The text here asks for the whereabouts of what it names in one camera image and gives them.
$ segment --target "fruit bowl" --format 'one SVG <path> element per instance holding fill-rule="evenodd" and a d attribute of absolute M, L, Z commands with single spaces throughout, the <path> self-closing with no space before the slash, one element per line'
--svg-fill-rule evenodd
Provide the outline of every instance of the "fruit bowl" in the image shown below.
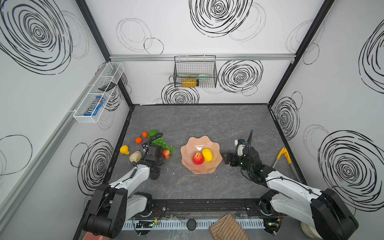
<path fill-rule="evenodd" d="M 192 161 L 192 157 L 196 152 L 201 152 L 204 148 L 208 148 L 212 152 L 213 160 L 196 165 Z M 189 170 L 196 174 L 214 172 L 219 163 L 223 160 L 220 155 L 220 146 L 217 142 L 212 142 L 207 136 L 201 138 L 191 137 L 188 143 L 181 147 L 181 162 Z"/>

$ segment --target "black metal frame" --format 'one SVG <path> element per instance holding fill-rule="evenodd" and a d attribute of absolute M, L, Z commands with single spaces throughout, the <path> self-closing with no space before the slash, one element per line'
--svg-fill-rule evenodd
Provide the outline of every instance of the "black metal frame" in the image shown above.
<path fill-rule="evenodd" d="M 293 73 L 293 70 L 299 63 L 302 55 L 304 54 L 306 48 L 308 47 L 309 43 L 311 42 L 313 36 L 315 35 L 316 31 L 320 27 L 321 23 L 323 22 L 325 16 L 327 15 L 329 9 L 331 8 L 332 4 L 335 0 L 325 0 L 317 13 L 312 25 L 310 26 L 307 34 L 305 35 L 300 47 L 298 48 L 296 52 L 296 58 L 293 63 L 291 63 L 287 70 L 285 71 L 281 81 L 279 82 L 276 90 L 274 91 L 270 101 L 268 103 L 254 103 L 254 104 L 188 104 L 188 105 L 267 105 L 271 117 L 274 120 L 274 123 L 276 125 L 276 128 L 279 131 L 279 134 L 281 136 L 281 139 L 284 142 L 284 145 L 286 146 L 288 153 L 291 157 L 291 160 L 296 168 L 296 171 L 299 175 L 299 178 L 301 182 L 307 185 L 307 182 L 304 178 L 304 175 L 295 159 L 295 156 L 293 155 L 293 152 L 288 144 L 287 139 L 285 138 L 283 131 L 279 125 L 279 123 L 276 121 L 276 118 L 274 116 L 274 113 L 271 109 L 271 106 L 274 104 L 274 102 L 277 100 L 279 94 L 281 93 L 282 89 L 284 88 L 284 85 L 287 83 L 289 77 Z M 96 26 L 96 23 L 91 15 L 91 12 L 85 2 L 85 0 L 76 0 L 77 5 L 79 6 L 79 9 L 87 22 L 89 29 L 95 38 L 95 41 L 103 54 L 103 57 L 106 61 L 110 61 L 110 53 L 108 51 L 108 48 Z M 108 172 L 106 173 L 103 183 L 108 184 L 109 179 L 111 177 L 114 165 L 116 163 L 119 149 L 122 145 L 122 142 L 124 140 L 132 112 L 135 108 L 135 104 L 132 103 L 128 92 L 123 85 L 121 81 L 118 82 L 119 89 L 121 90 L 130 110 L 127 115 L 127 118 L 124 122 L 122 131 L 120 133 L 118 142 L 116 143 L 115 150 L 113 152 L 113 156 L 111 158 L 110 164 L 108 166 Z M 156 104 L 157 106 L 162 105 L 173 105 L 173 104 Z M 259 216 L 262 218 L 276 218 L 278 215 L 271 215 L 271 216 L 265 216 L 260 212 L 260 208 L 258 206 L 258 202 L 260 199 L 160 199 L 160 200 L 153 200 L 154 206 L 156 206 L 158 209 L 160 209 L 161 213 L 164 214 L 164 216 L 167 216 L 167 214 L 175 214 L 175 213 L 187 213 L 187 212 L 246 212 L 247 216 Z M 74 240 L 78 239 L 81 234 L 81 222 L 84 218 L 84 215 L 80 221 L 79 227 L 77 228 L 77 231 L 74 235 Z"/>

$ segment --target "red apple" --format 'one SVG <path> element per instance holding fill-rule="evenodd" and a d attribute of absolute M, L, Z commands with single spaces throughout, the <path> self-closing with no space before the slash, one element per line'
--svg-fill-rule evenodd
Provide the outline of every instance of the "red apple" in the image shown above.
<path fill-rule="evenodd" d="M 193 158 L 192 158 L 192 161 L 194 164 L 196 165 L 201 165 L 204 163 L 204 157 L 203 157 L 203 154 L 201 152 L 197 152 L 195 153 L 195 155 L 193 155 Z"/>

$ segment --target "folded cloth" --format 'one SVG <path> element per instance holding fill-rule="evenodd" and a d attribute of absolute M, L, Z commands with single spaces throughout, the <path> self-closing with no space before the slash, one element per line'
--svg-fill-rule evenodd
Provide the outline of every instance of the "folded cloth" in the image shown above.
<path fill-rule="evenodd" d="M 249 240 L 244 229 L 236 222 L 232 214 L 227 214 L 209 227 L 214 240 Z"/>

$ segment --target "dark gray table surface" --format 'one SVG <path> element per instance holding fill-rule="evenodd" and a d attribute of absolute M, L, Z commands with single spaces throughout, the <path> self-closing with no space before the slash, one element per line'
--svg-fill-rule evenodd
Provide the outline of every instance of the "dark gray table surface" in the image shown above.
<path fill-rule="evenodd" d="M 207 135 L 220 144 L 221 152 L 235 152 L 234 141 L 247 139 L 253 129 L 252 146 L 261 161 L 270 166 L 284 147 L 266 105 L 136 106 L 123 144 L 128 145 L 130 153 L 142 151 L 134 141 L 143 131 L 153 129 L 164 133 L 164 141 L 176 148 L 160 166 L 160 177 L 155 181 L 148 179 L 136 189 L 152 194 L 154 199 L 258 198 L 268 191 L 245 179 L 239 167 L 227 166 L 224 161 L 213 173 L 192 173 L 181 163 L 180 152 L 190 137 Z M 110 182 L 131 170 L 129 156 L 119 154 Z M 275 168 L 292 178 L 285 158 Z"/>

